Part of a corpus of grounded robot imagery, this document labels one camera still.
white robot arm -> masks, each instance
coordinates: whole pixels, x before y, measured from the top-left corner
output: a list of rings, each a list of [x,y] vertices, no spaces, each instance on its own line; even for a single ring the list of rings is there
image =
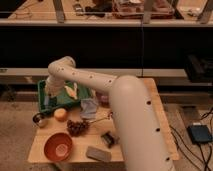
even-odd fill
[[[117,77],[74,67],[71,57],[52,62],[48,67],[46,92],[55,96],[64,81],[69,80],[109,94],[126,169],[175,171],[144,83],[134,76]]]

green container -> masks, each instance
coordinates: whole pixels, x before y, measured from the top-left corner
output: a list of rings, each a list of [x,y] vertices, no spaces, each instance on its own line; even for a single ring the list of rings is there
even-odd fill
[[[73,88],[73,83],[71,82],[67,82],[66,85]],[[92,93],[88,88],[80,84],[77,84],[77,85],[78,85],[77,100],[71,98],[67,94],[65,88],[63,88],[56,97],[50,99],[49,107],[47,108],[44,105],[45,96],[46,96],[46,93],[44,90],[45,80],[39,81],[38,82],[38,107],[39,107],[40,113],[51,114],[54,112],[55,109],[58,109],[58,108],[69,109],[71,107],[80,106],[81,99],[87,99],[92,97]]]

bowl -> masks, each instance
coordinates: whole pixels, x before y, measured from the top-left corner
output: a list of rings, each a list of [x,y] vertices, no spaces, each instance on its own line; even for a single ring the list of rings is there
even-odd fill
[[[68,158],[72,146],[72,139],[68,134],[56,133],[46,141],[44,154],[49,160],[59,162]]]

black cable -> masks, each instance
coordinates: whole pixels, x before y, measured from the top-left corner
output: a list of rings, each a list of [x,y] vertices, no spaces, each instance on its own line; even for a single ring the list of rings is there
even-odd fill
[[[186,153],[181,149],[181,147],[179,146],[178,144],[178,140],[177,140],[177,137],[174,135],[174,133],[172,132],[172,135],[175,139],[175,144],[177,145],[177,148],[180,150],[180,152],[184,155],[184,157],[195,167],[197,168],[197,170],[200,170],[202,171],[187,155]]]
[[[178,135],[178,137],[180,138],[180,140],[182,141],[182,143],[183,143],[183,145],[186,147],[186,149],[187,149],[194,157],[196,157],[202,164],[205,164],[205,163],[203,162],[203,160],[202,160],[200,157],[198,157],[195,153],[193,153],[193,152],[189,149],[189,147],[186,145],[186,143],[185,143],[185,141],[183,140],[183,138],[182,138],[182,136],[180,135],[180,133],[179,133],[174,127],[172,127],[171,125],[170,125],[170,128],[172,128],[172,130]]]
[[[200,153],[201,153],[203,161],[205,163],[204,171],[211,171],[211,169],[208,167],[209,161],[210,161],[211,156],[212,156],[212,148],[211,148],[211,146],[209,145],[210,152],[209,152],[209,156],[208,156],[207,160],[205,159],[205,156],[204,156],[204,153],[203,153],[201,145],[197,144],[197,146],[200,149]]]
[[[206,112],[203,115],[201,115],[200,120],[203,120],[203,119],[207,118],[210,114],[213,114],[213,107],[211,107],[211,109],[208,112]]]
[[[206,161],[206,165],[205,165],[204,170],[207,170],[211,157],[212,157],[212,147],[209,145],[209,156],[208,156],[208,158],[207,158],[207,161]]]
[[[197,144],[197,146],[199,147],[200,149],[200,153],[201,153],[201,156],[202,156],[202,159],[203,159],[203,162],[205,164],[205,168],[206,168],[206,159],[205,159],[205,156],[204,156],[204,153],[203,153],[203,150],[202,150],[202,147],[200,144]]]

